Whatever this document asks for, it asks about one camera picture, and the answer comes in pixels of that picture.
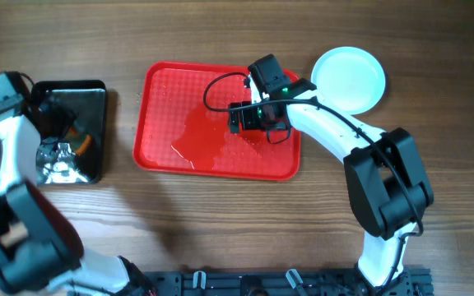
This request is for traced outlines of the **white plate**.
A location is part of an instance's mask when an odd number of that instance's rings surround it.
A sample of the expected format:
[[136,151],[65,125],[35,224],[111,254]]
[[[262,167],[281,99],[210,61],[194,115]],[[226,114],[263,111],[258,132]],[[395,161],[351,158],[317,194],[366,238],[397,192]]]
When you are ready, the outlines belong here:
[[324,53],[314,64],[310,80],[325,99],[351,115],[375,107],[387,86],[384,69],[376,57],[350,46]]

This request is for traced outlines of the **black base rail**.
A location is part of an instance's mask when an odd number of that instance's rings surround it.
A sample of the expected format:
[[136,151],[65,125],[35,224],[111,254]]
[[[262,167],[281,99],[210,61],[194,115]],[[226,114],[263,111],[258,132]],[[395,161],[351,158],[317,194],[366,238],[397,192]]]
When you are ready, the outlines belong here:
[[386,289],[373,288],[355,269],[220,273],[148,272],[153,295],[393,295],[434,296],[429,269],[404,268]]

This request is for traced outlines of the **red plastic tray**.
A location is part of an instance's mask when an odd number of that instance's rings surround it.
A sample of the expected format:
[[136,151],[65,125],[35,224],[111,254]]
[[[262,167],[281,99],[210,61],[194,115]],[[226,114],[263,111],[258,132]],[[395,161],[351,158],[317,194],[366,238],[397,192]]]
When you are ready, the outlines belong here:
[[300,168],[301,134],[230,132],[230,103],[249,99],[245,66],[157,62],[142,92],[132,157],[142,169],[285,181]]

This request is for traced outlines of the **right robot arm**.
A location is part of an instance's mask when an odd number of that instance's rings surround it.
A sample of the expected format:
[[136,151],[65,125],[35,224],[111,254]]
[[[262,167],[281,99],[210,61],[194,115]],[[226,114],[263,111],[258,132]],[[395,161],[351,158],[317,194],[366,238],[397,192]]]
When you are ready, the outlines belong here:
[[357,269],[383,294],[403,273],[407,241],[423,234],[421,219],[434,201],[412,135],[400,127],[386,132],[341,111],[313,82],[292,81],[272,54],[243,76],[251,97],[230,104],[230,130],[297,130],[342,162],[351,211],[365,231]]

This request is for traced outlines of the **orange green sponge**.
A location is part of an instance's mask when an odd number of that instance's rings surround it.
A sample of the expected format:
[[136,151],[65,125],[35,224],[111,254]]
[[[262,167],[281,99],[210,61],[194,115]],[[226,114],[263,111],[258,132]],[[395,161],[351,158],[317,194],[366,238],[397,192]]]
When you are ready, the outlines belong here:
[[89,134],[77,131],[74,127],[70,127],[66,135],[66,140],[76,155],[84,155],[91,147],[93,137]]

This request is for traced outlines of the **black water basin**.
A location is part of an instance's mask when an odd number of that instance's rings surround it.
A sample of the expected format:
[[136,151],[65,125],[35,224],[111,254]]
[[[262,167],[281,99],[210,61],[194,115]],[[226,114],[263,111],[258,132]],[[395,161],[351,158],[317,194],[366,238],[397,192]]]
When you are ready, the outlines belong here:
[[36,154],[37,183],[94,184],[100,181],[103,168],[108,93],[103,81],[41,81],[31,92],[32,103],[39,105],[56,96],[77,114],[77,131],[93,137],[84,155],[76,155],[66,136],[53,144],[42,144]]

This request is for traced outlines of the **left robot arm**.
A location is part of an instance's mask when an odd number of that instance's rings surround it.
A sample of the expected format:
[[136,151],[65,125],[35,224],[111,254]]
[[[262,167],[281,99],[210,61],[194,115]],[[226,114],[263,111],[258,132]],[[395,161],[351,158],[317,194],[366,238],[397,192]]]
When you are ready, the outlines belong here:
[[99,181],[108,94],[99,80],[33,82],[0,73],[0,290],[153,295],[129,260],[83,246],[43,195],[46,184]]

